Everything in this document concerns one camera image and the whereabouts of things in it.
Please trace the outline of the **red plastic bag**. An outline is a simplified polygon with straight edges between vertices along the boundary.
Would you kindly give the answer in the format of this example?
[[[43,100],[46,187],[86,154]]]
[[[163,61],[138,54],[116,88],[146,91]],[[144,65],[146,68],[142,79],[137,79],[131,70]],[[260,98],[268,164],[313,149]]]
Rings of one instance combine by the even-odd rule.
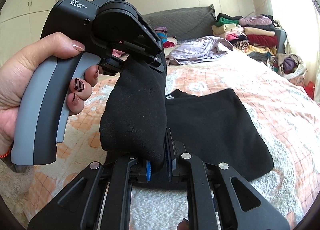
[[[315,93],[315,84],[312,81],[309,81],[307,85],[305,85],[304,90],[309,98],[314,99],[314,93]]]

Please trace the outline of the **black long-sleeve shirt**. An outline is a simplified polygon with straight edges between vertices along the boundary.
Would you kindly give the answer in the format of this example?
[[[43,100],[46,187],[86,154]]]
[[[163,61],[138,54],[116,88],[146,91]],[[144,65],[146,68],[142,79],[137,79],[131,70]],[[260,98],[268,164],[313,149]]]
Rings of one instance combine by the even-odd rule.
[[[206,96],[180,90],[165,94],[166,73],[128,56],[100,121],[100,143],[108,158],[120,155],[150,161],[144,188],[184,190],[170,183],[164,165],[165,131],[186,150],[210,164],[225,162],[247,181],[273,167],[273,158],[234,90]]]

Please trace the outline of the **striped blue brown pillow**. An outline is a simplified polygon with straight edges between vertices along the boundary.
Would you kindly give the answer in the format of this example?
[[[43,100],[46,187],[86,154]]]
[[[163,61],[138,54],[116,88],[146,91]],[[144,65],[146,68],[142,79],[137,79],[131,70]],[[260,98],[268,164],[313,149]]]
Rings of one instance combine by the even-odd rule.
[[[153,30],[157,34],[157,36],[159,36],[164,48],[171,48],[177,45],[177,39],[175,37],[168,36],[166,27],[160,26],[154,28]]]

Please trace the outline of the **pile of folded clothes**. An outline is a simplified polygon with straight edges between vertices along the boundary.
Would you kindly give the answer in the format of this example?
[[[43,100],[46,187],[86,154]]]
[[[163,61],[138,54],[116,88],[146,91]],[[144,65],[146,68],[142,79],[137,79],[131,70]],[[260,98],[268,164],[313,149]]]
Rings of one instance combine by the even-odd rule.
[[[271,15],[231,17],[220,13],[212,26],[213,35],[223,38],[248,57],[266,63],[285,52],[287,35]]]

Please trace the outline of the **crumpled lilac garment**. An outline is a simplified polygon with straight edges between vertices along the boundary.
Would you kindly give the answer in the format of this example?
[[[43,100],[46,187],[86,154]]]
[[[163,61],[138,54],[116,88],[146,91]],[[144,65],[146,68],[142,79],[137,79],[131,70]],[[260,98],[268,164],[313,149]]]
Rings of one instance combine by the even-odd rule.
[[[168,64],[188,65],[212,62],[233,51],[233,45],[220,37],[205,36],[182,43],[167,56]]]

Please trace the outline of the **orange white patterned bedspread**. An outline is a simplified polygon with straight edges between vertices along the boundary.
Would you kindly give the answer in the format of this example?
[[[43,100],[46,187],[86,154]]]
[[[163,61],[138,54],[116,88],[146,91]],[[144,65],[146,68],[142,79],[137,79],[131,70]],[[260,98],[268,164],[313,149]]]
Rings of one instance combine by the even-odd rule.
[[[1,196],[22,225],[90,162],[103,162],[99,123],[117,77],[100,76],[82,113],[70,117],[53,164],[24,173],[1,164]],[[273,170],[253,181],[295,227],[319,193],[319,105],[266,65],[242,54],[214,62],[168,67],[166,93],[203,96],[231,88],[242,101],[274,160]]]

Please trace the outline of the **white wardrobe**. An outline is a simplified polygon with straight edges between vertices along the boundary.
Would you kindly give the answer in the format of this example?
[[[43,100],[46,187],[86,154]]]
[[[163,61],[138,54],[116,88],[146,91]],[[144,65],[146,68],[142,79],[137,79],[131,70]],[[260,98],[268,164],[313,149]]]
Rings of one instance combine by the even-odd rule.
[[[1,9],[1,64],[40,39],[50,10],[59,0],[7,0]]]

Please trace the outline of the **grey quilted headboard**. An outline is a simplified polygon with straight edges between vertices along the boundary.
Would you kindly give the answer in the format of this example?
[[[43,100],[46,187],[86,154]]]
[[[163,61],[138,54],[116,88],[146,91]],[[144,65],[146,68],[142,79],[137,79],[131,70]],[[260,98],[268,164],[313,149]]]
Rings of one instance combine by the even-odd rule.
[[[145,14],[143,18],[153,29],[166,27],[167,35],[178,41],[211,36],[216,21],[213,5],[159,11]]]

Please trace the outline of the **bag with purple clothes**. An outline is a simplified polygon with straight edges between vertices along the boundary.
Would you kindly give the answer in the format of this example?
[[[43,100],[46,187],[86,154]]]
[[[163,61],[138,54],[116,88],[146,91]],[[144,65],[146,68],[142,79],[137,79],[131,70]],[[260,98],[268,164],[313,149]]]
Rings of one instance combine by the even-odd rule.
[[[267,60],[267,66],[281,77],[291,80],[299,76],[304,76],[307,68],[306,64],[296,54],[278,53]]]

